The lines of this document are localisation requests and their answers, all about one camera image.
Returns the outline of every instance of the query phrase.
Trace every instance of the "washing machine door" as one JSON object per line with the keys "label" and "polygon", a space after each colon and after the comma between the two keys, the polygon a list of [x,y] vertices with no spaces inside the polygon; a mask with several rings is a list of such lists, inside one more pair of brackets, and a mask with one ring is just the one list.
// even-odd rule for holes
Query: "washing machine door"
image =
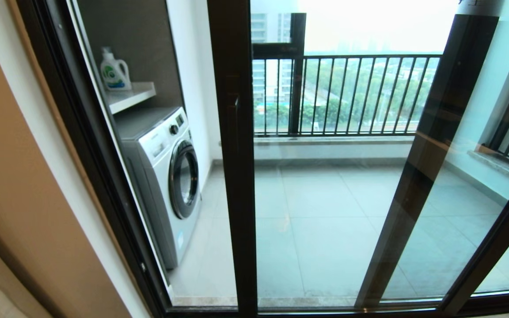
{"label": "washing machine door", "polygon": [[198,159],[192,143],[182,140],[177,143],[170,159],[170,202],[178,218],[186,219],[194,211],[200,195],[198,191]]}

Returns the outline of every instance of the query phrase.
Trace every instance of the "front-loading washing machine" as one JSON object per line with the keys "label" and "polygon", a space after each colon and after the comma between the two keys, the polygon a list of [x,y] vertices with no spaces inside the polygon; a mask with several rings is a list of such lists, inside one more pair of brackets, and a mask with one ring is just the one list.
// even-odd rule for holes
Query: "front-loading washing machine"
{"label": "front-loading washing machine", "polygon": [[182,261],[200,209],[198,159],[182,107],[115,115],[145,222],[167,269]]}

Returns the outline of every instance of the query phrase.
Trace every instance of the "gray floor tile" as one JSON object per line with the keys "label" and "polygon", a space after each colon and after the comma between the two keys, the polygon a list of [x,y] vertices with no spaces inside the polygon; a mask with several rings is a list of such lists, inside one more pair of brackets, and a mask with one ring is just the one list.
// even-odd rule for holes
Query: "gray floor tile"
{"label": "gray floor tile", "polygon": [[420,216],[444,216],[438,209],[433,207],[433,204],[430,202],[426,202],[424,204],[424,208],[422,209],[422,214]]}
{"label": "gray floor tile", "polygon": [[227,188],[225,186],[225,183],[219,193],[219,196],[217,198],[217,204],[213,211],[213,217],[223,217],[228,218],[229,217],[229,207],[228,207],[228,201],[227,201]]}
{"label": "gray floor tile", "polygon": [[198,296],[237,296],[228,219],[213,219],[194,290]]}
{"label": "gray floor tile", "polygon": [[168,272],[168,279],[174,293],[178,296],[193,296],[198,294],[196,282],[200,273],[205,248],[212,232],[212,219],[198,219],[186,254],[180,266]]}
{"label": "gray floor tile", "polygon": [[369,216],[368,220],[372,224],[373,229],[380,235],[382,228],[384,227],[384,221],[386,221],[386,217],[384,216]]}
{"label": "gray floor tile", "polygon": [[200,219],[214,215],[221,194],[225,192],[224,184],[222,178],[208,178],[201,193]]}
{"label": "gray floor tile", "polygon": [[439,185],[436,182],[427,202],[444,216],[497,215],[502,207],[471,185]]}
{"label": "gray floor tile", "polygon": [[392,278],[390,278],[388,286],[386,286],[386,290],[384,291],[382,298],[408,299],[415,298],[417,296],[418,295],[416,294],[416,291],[414,291],[412,284],[410,284],[408,278],[406,278],[406,275],[404,275],[404,272],[400,266],[397,266],[396,270],[394,270]]}
{"label": "gray floor tile", "polygon": [[279,178],[280,168],[277,166],[254,166],[254,178]]}
{"label": "gray floor tile", "polygon": [[283,181],[291,217],[364,216],[339,175],[283,177]]}
{"label": "gray floor tile", "polygon": [[446,217],[474,246],[478,247],[497,219],[497,215]]}
{"label": "gray floor tile", "polygon": [[256,217],[288,216],[288,205],[281,178],[254,179],[254,208]]}
{"label": "gray floor tile", "polygon": [[444,217],[422,217],[398,266],[418,296],[444,295],[475,251],[475,246]]}
{"label": "gray floor tile", "polygon": [[367,216],[386,216],[398,187],[401,170],[340,170],[343,181]]}
{"label": "gray floor tile", "polygon": [[499,290],[509,290],[509,279],[499,268],[495,267],[476,288],[477,292],[496,292]]}
{"label": "gray floor tile", "polygon": [[212,169],[209,172],[210,178],[224,178],[224,169],[223,165],[212,165]]}
{"label": "gray floor tile", "polygon": [[365,217],[292,219],[306,296],[356,296],[378,234]]}
{"label": "gray floor tile", "polygon": [[257,219],[256,242],[258,296],[304,296],[289,219]]}
{"label": "gray floor tile", "polygon": [[338,176],[337,167],[332,165],[291,165],[280,166],[281,175],[289,178],[320,178]]}
{"label": "gray floor tile", "polygon": [[439,171],[435,181],[440,186],[463,186],[466,183],[464,179],[445,168]]}

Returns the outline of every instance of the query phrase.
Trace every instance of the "metal railing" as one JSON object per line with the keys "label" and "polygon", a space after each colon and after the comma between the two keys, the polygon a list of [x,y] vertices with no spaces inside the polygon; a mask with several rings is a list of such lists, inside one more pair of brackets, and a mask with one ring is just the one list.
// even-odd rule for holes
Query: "metal railing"
{"label": "metal railing", "polygon": [[[254,135],[412,135],[441,55],[253,60]],[[295,77],[295,63],[303,74]],[[295,101],[297,90],[301,97]]]}

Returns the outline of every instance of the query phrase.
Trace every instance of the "white shelf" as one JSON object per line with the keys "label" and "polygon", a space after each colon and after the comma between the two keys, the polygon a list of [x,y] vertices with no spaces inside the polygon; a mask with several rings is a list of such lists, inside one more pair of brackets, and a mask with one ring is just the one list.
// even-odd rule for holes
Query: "white shelf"
{"label": "white shelf", "polygon": [[154,83],[151,81],[133,82],[131,85],[133,89],[130,91],[105,91],[111,114],[117,114],[156,95]]}

